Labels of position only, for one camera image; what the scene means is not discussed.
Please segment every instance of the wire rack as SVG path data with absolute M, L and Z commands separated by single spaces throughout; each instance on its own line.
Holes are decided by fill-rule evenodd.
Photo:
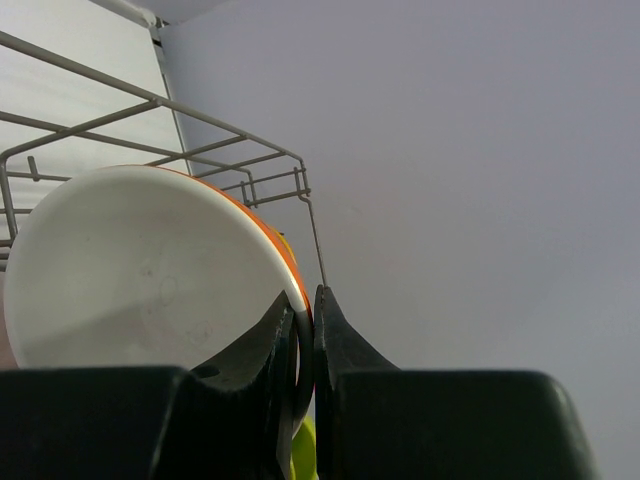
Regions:
M 16 216 L 28 215 L 31 212 L 31 209 L 28 208 L 25 209 L 14 207 L 14 202 L 12 199 L 12 185 L 10 179 L 26 178 L 31 179 L 34 182 L 43 180 L 52 182 L 64 182 L 66 180 L 69 180 L 70 178 L 40 173 L 38 171 L 35 157 L 32 155 L 27 156 L 26 159 L 28 164 L 27 172 L 10 171 L 7 168 L 8 160 L 16 155 L 29 152 L 44 145 L 58 142 L 69 137 L 78 137 L 85 140 L 91 140 L 94 142 L 105 143 L 117 147 L 138 150 L 141 152 L 152 153 L 160 156 L 160 158 L 158 158 L 157 160 L 148 162 L 147 165 L 166 166 L 171 164 L 172 162 L 184 160 L 191 162 L 192 164 L 205 165 L 206 167 L 204 168 L 204 171 L 192 175 L 195 178 L 204 178 L 211 176 L 215 177 L 218 174 L 229 171 L 239 172 L 243 176 L 244 180 L 230 185 L 223 185 L 221 186 L 221 189 L 223 191 L 235 193 L 236 196 L 239 196 L 242 202 L 249 208 L 257 208 L 259 205 L 283 200 L 285 198 L 296 197 L 300 199 L 307 206 L 311 228 L 313 230 L 315 250 L 318 256 L 320 275 L 322 277 L 322 283 L 326 285 L 327 281 L 322 259 L 322 251 L 320 249 L 320 242 L 318 240 L 318 231 L 316 228 L 316 221 L 313 213 L 313 204 L 310 199 L 311 188 L 309 187 L 307 169 L 305 167 L 304 160 L 300 156 L 285 148 L 279 147 L 278 145 L 263 140 L 262 138 L 259 138 L 239 128 L 222 122 L 216 118 L 199 112 L 193 108 L 187 107 L 168 98 L 158 96 L 153 92 L 147 91 L 136 85 L 127 83 L 118 78 L 87 67 L 86 65 L 83 65 L 81 63 L 72 61 L 68 58 L 45 50 L 44 48 L 38 47 L 1 31 L 0 45 L 34 59 L 80 75 L 87 79 L 93 80 L 100 84 L 106 85 L 113 89 L 128 93 L 133 97 L 137 97 L 143 100 L 142 103 L 139 103 L 132 107 L 125 108 L 73 126 L 59 125 L 36 118 L 25 117 L 0 110 L 0 121 L 2 122 L 9 122 L 16 125 L 32 127 L 45 132 L 50 132 L 49 134 L 46 134 L 42 137 L 21 143 L 0 153 L 0 193 L 2 194 L 2 201 L 4 204 L 4 208 L 0 209 L 0 214 L 6 217 L 9 232 L 9 238 L 0 239 L 0 247 L 4 248 L 4 251 L 0 252 L 0 260 L 7 260 L 9 258 L 11 245 L 18 235 L 18 222 L 16 220 Z M 182 114 L 187 117 L 200 120 L 209 125 L 217 127 L 218 129 L 224 130 L 232 134 L 233 136 L 185 152 L 175 152 L 166 150 L 164 148 L 158 148 L 157 146 L 153 145 L 146 145 L 91 132 L 91 130 L 94 130 L 98 127 L 112 124 L 157 108 L 167 108 L 171 110 L 174 115 Z M 205 153 L 214 152 L 217 149 L 239 143 L 257 144 L 262 147 L 266 147 L 270 153 L 234 163 L 219 162 L 202 157 L 202 155 Z M 273 160 L 278 158 L 285 158 L 289 160 L 289 162 L 287 162 L 288 166 L 286 167 L 286 169 L 282 170 L 282 162 L 278 162 L 277 165 L 275 162 L 273 162 Z M 269 165 L 269 167 L 271 167 L 271 164 L 273 164 L 274 169 L 278 168 L 279 166 L 278 173 L 263 176 L 260 178 L 254 178 L 252 169 L 250 167 L 267 164 Z M 268 182 L 273 182 L 276 180 L 281 181 L 280 179 L 289 180 L 289 187 L 287 188 L 287 191 L 272 196 L 260 197 L 258 195 L 256 185 L 268 184 Z M 0 269 L 4 270 L 4 268 L 4 264 L 0 265 Z

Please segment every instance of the black plastic part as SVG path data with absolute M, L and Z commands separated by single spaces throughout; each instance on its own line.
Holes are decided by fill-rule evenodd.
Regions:
M 282 294 L 195 373 L 4 372 L 0 478 L 286 479 L 295 361 L 293 312 Z
M 0 374 L 0 478 L 287 479 L 296 376 L 282 293 L 191 372 Z M 321 479 L 599 478 L 562 387 L 532 372 L 402 371 L 315 303 Z
M 321 479 L 599 478 L 563 388 L 532 372 L 411 372 L 315 304 Z

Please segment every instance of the white panel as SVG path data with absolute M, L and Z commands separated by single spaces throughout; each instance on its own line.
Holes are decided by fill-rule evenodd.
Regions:
M 181 23 L 229 0 L 132 0 L 171 24 Z
M 383 354 L 555 375 L 604 477 L 631 479 L 638 18 L 624 1 L 240 0 L 163 43 L 178 100 L 306 158 L 329 283 Z M 317 280 L 297 207 L 267 215 Z
M 144 28 L 86 0 L 3 0 L 0 11 L 0 30 L 166 96 L 154 47 Z M 0 65 L 0 110 L 9 113 L 70 126 L 142 103 L 4 47 L 0 47 Z M 174 151 L 181 148 L 171 113 L 164 109 L 95 131 Z M 0 122 L 0 150 L 46 134 Z M 34 155 L 41 173 L 53 175 L 74 175 L 99 166 L 158 158 L 82 139 L 67 139 L 11 158 L 9 169 L 28 171 L 28 154 Z M 184 171 L 184 162 L 181 163 L 176 167 Z M 33 207 L 57 185 L 12 180 L 15 206 Z M 0 216 L 0 237 L 7 236 L 6 222 Z M 3 338 L 4 325 L 0 327 L 1 367 L 10 363 L 10 355 Z

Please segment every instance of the wire shelf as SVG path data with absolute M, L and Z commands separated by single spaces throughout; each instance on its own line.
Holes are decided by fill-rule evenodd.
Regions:
M 4 251 L 0 252 L 0 260 L 8 259 L 11 245 L 18 235 L 18 222 L 16 221 L 16 216 L 28 215 L 31 212 L 31 209 L 29 208 L 16 208 L 14 206 L 10 179 L 26 178 L 31 179 L 34 182 L 64 182 L 66 180 L 69 180 L 70 178 L 59 175 L 43 174 L 39 172 L 38 166 L 36 164 L 36 159 L 33 155 L 27 156 L 26 159 L 28 172 L 9 170 L 7 168 L 8 160 L 16 155 L 29 152 L 44 145 L 52 144 L 54 142 L 58 142 L 70 137 L 78 137 L 85 140 L 161 156 L 161 158 L 157 160 L 148 162 L 147 165 L 167 166 L 172 164 L 173 162 L 186 160 L 188 162 L 191 162 L 192 164 L 205 165 L 209 167 L 202 172 L 192 174 L 192 176 L 195 178 L 209 178 L 212 176 L 215 178 L 216 175 L 218 175 L 218 178 L 221 178 L 219 174 L 223 172 L 239 172 L 239 174 L 241 174 L 243 178 L 246 177 L 246 179 L 232 183 L 230 185 L 222 185 L 221 190 L 237 194 L 242 202 L 249 208 L 258 208 L 259 205 L 283 200 L 285 198 L 298 198 L 307 206 L 311 228 L 313 230 L 313 239 L 315 242 L 315 250 L 318 256 L 318 265 L 320 267 L 322 283 L 325 285 L 327 284 L 324 262 L 322 259 L 322 251 L 320 249 L 318 231 L 314 218 L 313 204 L 310 198 L 311 188 L 309 187 L 309 180 L 307 178 L 307 169 L 305 167 L 304 160 L 300 156 L 285 148 L 279 147 L 274 143 L 268 142 L 267 140 L 264 140 L 260 137 L 245 132 L 244 130 L 234 127 L 233 125 L 229 125 L 214 117 L 199 112 L 198 110 L 187 107 L 168 98 L 159 96 L 153 92 L 147 91 L 136 85 L 125 82 L 93 68 L 90 68 L 86 65 L 50 52 L 44 48 L 33 45 L 2 31 L 0 31 L 0 45 L 34 59 L 48 63 L 55 67 L 61 68 L 68 72 L 72 72 L 79 76 L 106 85 L 113 89 L 128 93 L 133 97 L 137 97 L 143 100 L 142 103 L 139 103 L 132 107 L 124 108 L 108 115 L 104 115 L 73 126 L 59 125 L 56 123 L 51 123 L 32 117 L 16 115 L 0 110 L 0 121 L 2 122 L 8 122 L 15 125 L 22 125 L 25 127 L 43 130 L 45 132 L 50 132 L 42 137 L 8 148 L 0 153 L 0 193 L 2 194 L 2 202 L 4 206 L 4 208 L 0 209 L 0 214 L 6 217 L 9 233 L 9 238 L 0 239 L 0 247 L 4 247 Z M 132 142 L 129 140 L 115 138 L 91 131 L 98 127 L 113 124 L 115 122 L 134 117 L 136 115 L 140 115 L 144 112 L 148 112 L 157 108 L 166 108 L 171 110 L 174 115 L 181 114 L 185 115 L 186 117 L 200 120 L 213 127 L 228 132 L 233 136 L 224 140 L 212 142 L 208 145 L 203 145 L 201 147 L 191 149 L 186 152 L 175 152 L 164 148 L 159 148 L 154 145 Z M 219 162 L 202 157 L 202 155 L 205 153 L 213 152 L 223 147 L 240 143 L 253 143 L 255 145 L 265 147 L 266 149 L 268 149 L 269 153 L 234 163 Z M 284 171 L 282 170 L 282 167 L 280 167 L 278 173 L 262 176 L 259 178 L 254 177 L 252 169 L 250 167 L 268 164 L 270 169 L 271 165 L 276 168 L 278 165 L 281 165 L 282 162 L 279 162 L 278 165 L 276 165 L 276 162 L 273 161 L 279 158 L 289 160 L 289 166 Z M 258 194 L 256 185 L 268 184 L 268 182 L 274 182 L 279 179 L 287 179 L 289 181 L 290 186 L 284 193 L 262 197 Z M 0 269 L 4 270 L 4 268 L 5 265 L 1 264 Z

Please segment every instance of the lime green object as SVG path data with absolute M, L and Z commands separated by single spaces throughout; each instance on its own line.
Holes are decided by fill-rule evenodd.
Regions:
M 291 443 L 291 474 L 293 480 L 314 480 L 316 473 L 316 427 L 306 417 Z

